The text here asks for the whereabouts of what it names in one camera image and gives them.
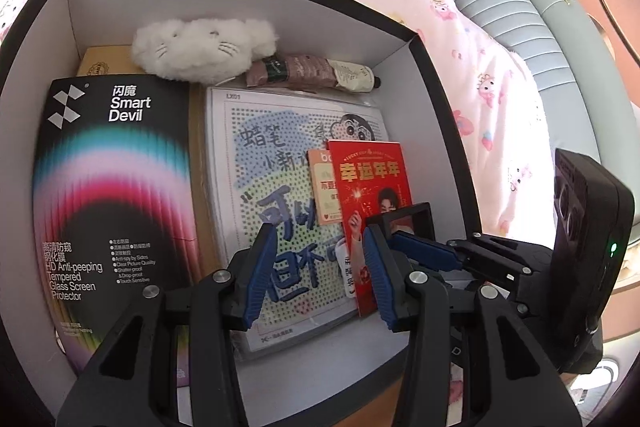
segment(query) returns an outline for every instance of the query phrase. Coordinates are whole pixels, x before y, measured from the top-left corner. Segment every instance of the plush toy whiskers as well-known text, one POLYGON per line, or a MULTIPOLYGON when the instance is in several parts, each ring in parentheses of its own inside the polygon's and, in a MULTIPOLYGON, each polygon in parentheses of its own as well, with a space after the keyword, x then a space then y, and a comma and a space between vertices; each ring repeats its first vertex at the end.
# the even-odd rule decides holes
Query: plush toy whiskers
POLYGON ((273 55, 277 39, 267 21, 171 19, 140 28, 131 56, 146 73, 215 86, 273 55))

